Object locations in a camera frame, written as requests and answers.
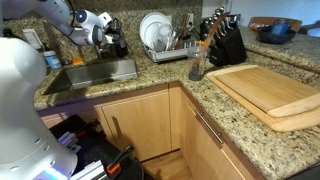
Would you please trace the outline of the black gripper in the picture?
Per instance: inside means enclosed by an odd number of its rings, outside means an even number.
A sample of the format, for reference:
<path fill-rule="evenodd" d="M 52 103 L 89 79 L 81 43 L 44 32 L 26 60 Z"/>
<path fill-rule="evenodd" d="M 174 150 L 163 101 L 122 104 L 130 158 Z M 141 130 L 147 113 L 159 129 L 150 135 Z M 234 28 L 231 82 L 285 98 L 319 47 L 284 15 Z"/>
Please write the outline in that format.
<path fill-rule="evenodd" d="M 122 25 L 119 19 L 114 18 L 107 29 L 107 34 L 112 36 L 118 57 L 124 57 L 128 54 L 127 42 L 122 32 Z"/>

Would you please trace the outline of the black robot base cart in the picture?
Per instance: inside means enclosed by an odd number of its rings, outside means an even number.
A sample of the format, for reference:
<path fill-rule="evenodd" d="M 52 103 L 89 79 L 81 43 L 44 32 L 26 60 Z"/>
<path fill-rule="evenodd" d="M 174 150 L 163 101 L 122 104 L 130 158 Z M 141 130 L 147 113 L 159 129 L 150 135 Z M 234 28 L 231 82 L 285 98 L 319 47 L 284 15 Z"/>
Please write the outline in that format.
<path fill-rule="evenodd" d="M 50 131 L 56 138 L 65 133 L 75 134 L 77 145 L 81 147 L 77 152 L 76 173 L 80 173 L 91 163 L 101 162 L 102 177 L 95 180 L 144 180 L 145 173 L 141 163 L 136 158 L 131 158 L 135 148 L 128 145 L 120 151 L 106 139 L 103 131 L 98 130 L 99 126 L 97 119 L 86 122 L 78 115 L 72 115 L 51 127 Z"/>

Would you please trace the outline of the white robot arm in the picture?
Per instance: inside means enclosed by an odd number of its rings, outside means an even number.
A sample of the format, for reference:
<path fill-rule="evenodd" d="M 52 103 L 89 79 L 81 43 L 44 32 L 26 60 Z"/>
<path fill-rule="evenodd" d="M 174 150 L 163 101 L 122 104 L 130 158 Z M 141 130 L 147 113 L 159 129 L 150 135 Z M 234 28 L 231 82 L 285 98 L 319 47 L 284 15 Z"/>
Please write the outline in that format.
<path fill-rule="evenodd" d="M 1 20 L 35 13 L 79 46 L 111 44 L 112 18 L 106 12 L 73 12 L 65 0 L 1 0 Z M 71 177 L 78 158 L 61 145 L 34 107 L 45 79 L 43 56 L 20 38 L 0 37 L 0 179 L 48 180 Z"/>

